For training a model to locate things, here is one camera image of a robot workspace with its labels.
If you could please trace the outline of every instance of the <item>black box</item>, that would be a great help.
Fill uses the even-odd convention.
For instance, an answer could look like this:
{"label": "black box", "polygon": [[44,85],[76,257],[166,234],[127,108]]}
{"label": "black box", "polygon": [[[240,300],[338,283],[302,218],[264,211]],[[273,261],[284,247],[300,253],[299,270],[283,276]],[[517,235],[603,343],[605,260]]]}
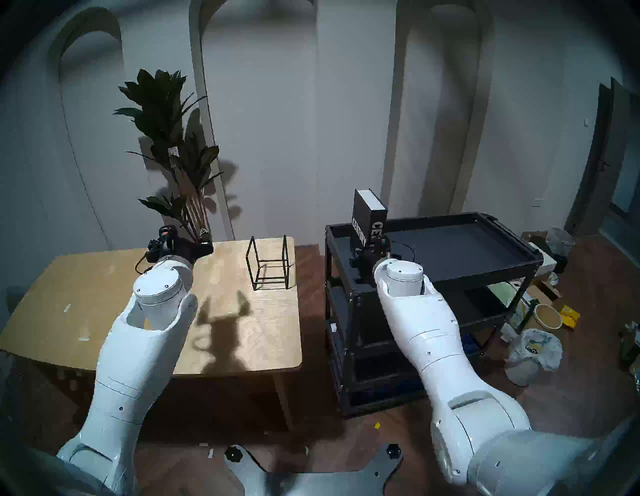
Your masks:
{"label": "black box", "polygon": [[387,208],[370,189],[356,189],[351,217],[351,250],[367,248],[382,236],[387,222]]}

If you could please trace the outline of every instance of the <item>metal mounting plate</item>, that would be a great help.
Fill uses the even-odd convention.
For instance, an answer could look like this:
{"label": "metal mounting plate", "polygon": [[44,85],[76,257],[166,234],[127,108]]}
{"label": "metal mounting plate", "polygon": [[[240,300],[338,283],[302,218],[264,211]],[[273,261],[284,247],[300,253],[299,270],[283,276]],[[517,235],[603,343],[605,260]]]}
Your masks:
{"label": "metal mounting plate", "polygon": [[402,458],[398,445],[389,444],[356,472],[286,474],[265,472],[241,446],[230,446],[225,452],[225,464],[244,486],[245,496],[383,495]]}

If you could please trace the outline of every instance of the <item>table leg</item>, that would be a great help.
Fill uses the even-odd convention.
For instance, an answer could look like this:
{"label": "table leg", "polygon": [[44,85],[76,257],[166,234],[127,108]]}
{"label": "table leg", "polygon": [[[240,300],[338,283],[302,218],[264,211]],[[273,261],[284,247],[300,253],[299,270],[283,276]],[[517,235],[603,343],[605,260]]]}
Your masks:
{"label": "table leg", "polygon": [[276,373],[273,375],[273,384],[275,385],[276,391],[278,392],[278,399],[280,400],[282,413],[284,414],[284,419],[287,423],[287,429],[289,429],[289,431],[292,431],[293,420],[291,419],[291,411],[289,409],[289,400],[287,399],[287,394],[284,389],[284,384],[282,383],[281,374]]}

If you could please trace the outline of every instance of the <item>plant stem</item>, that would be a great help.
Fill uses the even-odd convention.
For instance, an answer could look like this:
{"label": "plant stem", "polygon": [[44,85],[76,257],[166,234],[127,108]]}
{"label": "plant stem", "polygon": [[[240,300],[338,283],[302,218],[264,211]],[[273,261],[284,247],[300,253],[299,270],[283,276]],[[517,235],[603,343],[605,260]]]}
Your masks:
{"label": "plant stem", "polygon": [[202,203],[202,193],[200,192],[198,195],[198,202],[200,203],[200,208],[202,209],[202,216],[204,217],[205,222],[207,223],[207,230],[209,231],[209,236],[211,236],[211,225],[209,224],[209,216],[207,215],[207,209],[204,207],[204,203]]}
{"label": "plant stem", "polygon": [[187,234],[188,234],[188,235],[189,235],[189,237],[193,240],[193,242],[194,242],[194,243],[197,243],[197,242],[198,242],[198,240],[197,240],[197,239],[195,239],[195,238],[193,237],[193,234],[191,233],[191,231],[189,230],[189,228],[188,228],[187,226],[185,226],[185,224],[183,224],[182,222],[180,222],[180,225],[181,225],[182,227],[184,227],[184,230],[187,232]]}
{"label": "plant stem", "polygon": [[192,229],[192,231],[193,231],[193,232],[190,232],[190,231],[187,229],[187,232],[189,232],[189,235],[191,236],[191,238],[192,238],[192,239],[197,243],[197,242],[198,242],[198,239],[196,238],[196,235],[195,235],[195,233],[196,233],[196,228],[194,227],[193,222],[191,221],[191,216],[189,215],[189,209],[184,209],[184,213],[186,214],[186,216],[187,216],[187,222],[189,223],[189,225],[191,226],[191,229]]}
{"label": "plant stem", "polygon": [[188,204],[192,210],[191,214],[196,218],[198,227],[200,228],[205,227],[204,220],[202,219],[202,213],[200,212],[200,209],[198,208],[198,204],[194,200],[193,196],[189,197]]}

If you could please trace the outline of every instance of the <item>tray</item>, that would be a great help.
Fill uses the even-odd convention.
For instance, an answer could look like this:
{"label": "tray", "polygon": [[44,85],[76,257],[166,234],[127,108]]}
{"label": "tray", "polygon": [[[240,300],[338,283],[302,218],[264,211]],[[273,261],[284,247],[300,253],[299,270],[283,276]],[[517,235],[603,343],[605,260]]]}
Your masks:
{"label": "tray", "polygon": [[[327,244],[341,261],[338,269],[347,282],[347,293],[375,291],[361,279],[358,269],[348,264],[353,258],[349,245],[352,229],[351,224],[327,226]],[[413,249],[414,261],[440,292],[524,277],[543,261],[537,250],[495,218],[478,212],[388,220],[386,235],[392,241],[392,253],[404,260],[412,259]]]}

